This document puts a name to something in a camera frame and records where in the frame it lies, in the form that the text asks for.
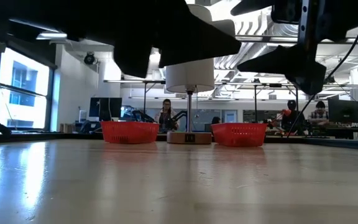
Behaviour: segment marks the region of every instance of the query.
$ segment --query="lamp base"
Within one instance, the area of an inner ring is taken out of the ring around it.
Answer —
[[[167,133],[167,143],[170,144],[211,144],[211,133],[192,133],[192,132],[169,132]]]

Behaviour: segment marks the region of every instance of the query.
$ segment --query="metal pole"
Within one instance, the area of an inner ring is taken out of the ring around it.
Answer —
[[[191,132],[191,91],[187,92],[187,132]]]
[[[255,123],[258,123],[258,111],[257,111],[257,102],[256,102],[256,96],[258,95],[256,92],[256,86],[254,86],[254,92],[255,92]]]
[[[298,87],[295,87],[295,97],[296,97],[296,115],[299,114],[299,98],[298,98]]]
[[[143,113],[146,114],[146,93],[147,93],[147,83],[144,83],[144,99],[143,99]]]

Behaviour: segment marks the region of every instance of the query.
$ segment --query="plastic basket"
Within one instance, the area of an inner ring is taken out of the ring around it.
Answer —
[[[110,143],[142,144],[154,142],[159,124],[102,121],[103,139]]]
[[[264,144],[267,124],[213,124],[215,142],[223,146],[258,147]]]

